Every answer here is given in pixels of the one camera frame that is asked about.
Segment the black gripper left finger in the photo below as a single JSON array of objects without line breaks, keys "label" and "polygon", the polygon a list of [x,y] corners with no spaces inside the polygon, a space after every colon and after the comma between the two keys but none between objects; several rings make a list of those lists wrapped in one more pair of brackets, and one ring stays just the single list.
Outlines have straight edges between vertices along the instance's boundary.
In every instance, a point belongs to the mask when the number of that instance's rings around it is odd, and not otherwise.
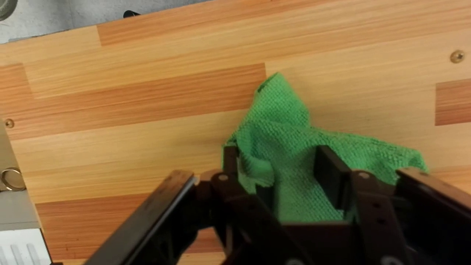
[{"label": "black gripper left finger", "polygon": [[279,220],[238,182],[238,148],[225,145],[222,170],[210,178],[214,229],[223,265],[311,265]]}]

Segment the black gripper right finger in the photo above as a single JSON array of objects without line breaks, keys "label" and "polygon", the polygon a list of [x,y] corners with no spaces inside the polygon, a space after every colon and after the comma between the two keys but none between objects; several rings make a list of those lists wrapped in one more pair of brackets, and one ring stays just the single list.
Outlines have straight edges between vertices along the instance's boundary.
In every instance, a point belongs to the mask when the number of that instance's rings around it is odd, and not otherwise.
[{"label": "black gripper right finger", "polygon": [[354,229],[366,265],[407,265],[392,203],[373,173],[350,169],[328,145],[320,145],[314,150],[313,176]]}]

